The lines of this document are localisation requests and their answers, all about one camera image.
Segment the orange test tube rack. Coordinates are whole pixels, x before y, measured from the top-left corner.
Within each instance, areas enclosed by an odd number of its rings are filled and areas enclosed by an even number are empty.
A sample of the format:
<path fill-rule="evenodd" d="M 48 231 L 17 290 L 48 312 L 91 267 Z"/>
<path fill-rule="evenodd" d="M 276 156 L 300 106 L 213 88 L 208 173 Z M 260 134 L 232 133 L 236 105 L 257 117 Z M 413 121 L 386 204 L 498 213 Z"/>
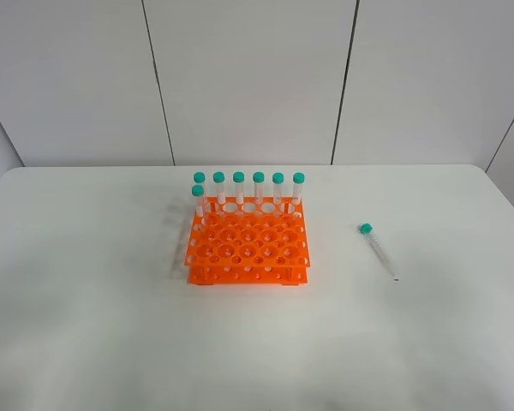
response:
<path fill-rule="evenodd" d="M 188 282 L 195 285 L 278 284 L 308 282 L 311 265 L 303 203 L 272 197 L 257 204 L 234 197 L 223 204 L 207 198 L 195 214 L 185 254 Z"/>

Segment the test tube green cap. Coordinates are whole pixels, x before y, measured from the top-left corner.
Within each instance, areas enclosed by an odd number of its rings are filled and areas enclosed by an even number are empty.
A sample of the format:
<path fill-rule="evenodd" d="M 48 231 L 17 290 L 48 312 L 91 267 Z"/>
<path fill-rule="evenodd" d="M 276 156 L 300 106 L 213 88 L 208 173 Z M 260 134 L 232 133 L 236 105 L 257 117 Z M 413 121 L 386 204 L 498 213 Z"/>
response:
<path fill-rule="evenodd" d="M 386 271 L 397 281 L 398 276 L 394 270 L 392 260 L 388 252 L 383 248 L 378 236 L 374 232 L 374 228 L 370 223 L 360 224 L 358 230 L 363 235 L 369 246 L 373 249 L 380 263 L 384 266 Z"/>

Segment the second row tube green cap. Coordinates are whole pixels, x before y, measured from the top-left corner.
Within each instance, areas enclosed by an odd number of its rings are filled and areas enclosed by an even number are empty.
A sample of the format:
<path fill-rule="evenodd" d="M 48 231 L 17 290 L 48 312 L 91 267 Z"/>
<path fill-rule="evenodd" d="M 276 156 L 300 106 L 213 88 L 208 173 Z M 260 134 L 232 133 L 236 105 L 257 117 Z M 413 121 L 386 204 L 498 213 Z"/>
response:
<path fill-rule="evenodd" d="M 206 213 L 205 189 L 200 184 L 194 184 L 191 189 L 195 201 L 195 214 L 197 217 L 204 217 Z"/>

